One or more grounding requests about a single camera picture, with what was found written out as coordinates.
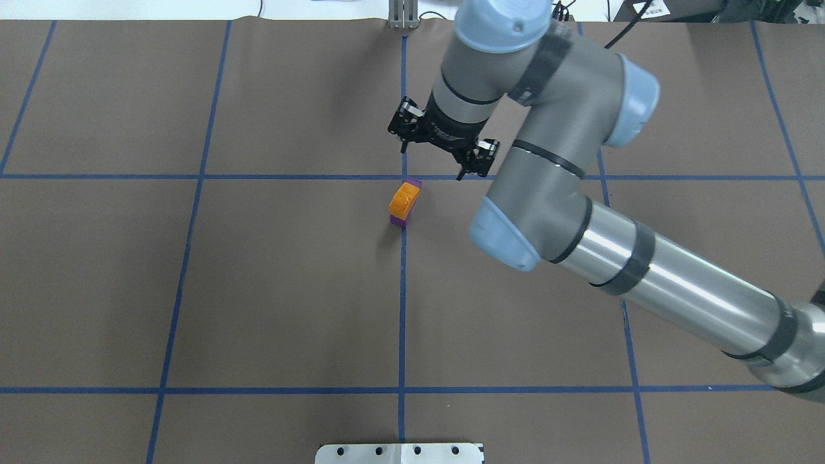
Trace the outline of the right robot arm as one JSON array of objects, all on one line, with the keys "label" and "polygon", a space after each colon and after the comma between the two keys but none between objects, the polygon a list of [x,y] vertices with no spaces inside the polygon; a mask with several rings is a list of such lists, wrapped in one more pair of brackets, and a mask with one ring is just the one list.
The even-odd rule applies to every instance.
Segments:
[{"label": "right robot arm", "polygon": [[630,144],[660,100],[653,74],[554,17],[549,1],[465,1],[425,104],[403,96],[388,132],[489,176],[483,129],[504,98],[527,109],[469,228],[519,271],[551,262],[709,343],[772,390],[823,402],[823,287],[789,302],[616,209],[606,148]]}]

